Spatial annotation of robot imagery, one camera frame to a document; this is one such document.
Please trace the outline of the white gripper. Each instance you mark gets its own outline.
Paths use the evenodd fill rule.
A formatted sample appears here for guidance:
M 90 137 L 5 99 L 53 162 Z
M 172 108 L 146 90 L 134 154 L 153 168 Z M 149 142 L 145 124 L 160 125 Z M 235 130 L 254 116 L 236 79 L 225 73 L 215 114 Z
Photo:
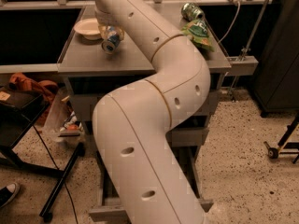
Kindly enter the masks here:
M 107 11 L 107 9 L 103 6 L 96 5 L 94 12 L 95 12 L 95 18 L 99 23 L 98 29 L 100 35 L 103 40 L 107 40 L 107 34 L 108 34 L 107 25 L 115 26 L 116 21 L 114 20 L 113 16 Z M 125 36 L 124 30 L 120 26 L 117 26 L 116 31 L 120 37 L 120 41 L 122 41 Z

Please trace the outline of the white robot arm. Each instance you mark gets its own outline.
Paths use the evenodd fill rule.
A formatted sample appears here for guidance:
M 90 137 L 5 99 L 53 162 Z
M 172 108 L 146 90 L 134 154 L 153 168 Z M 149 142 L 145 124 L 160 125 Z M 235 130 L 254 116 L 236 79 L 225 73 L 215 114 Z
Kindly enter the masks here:
M 132 224 L 207 224 L 205 211 L 166 140 L 209 93 L 203 55 L 143 0 L 95 0 L 132 38 L 154 75 L 105 95 L 93 135 Z

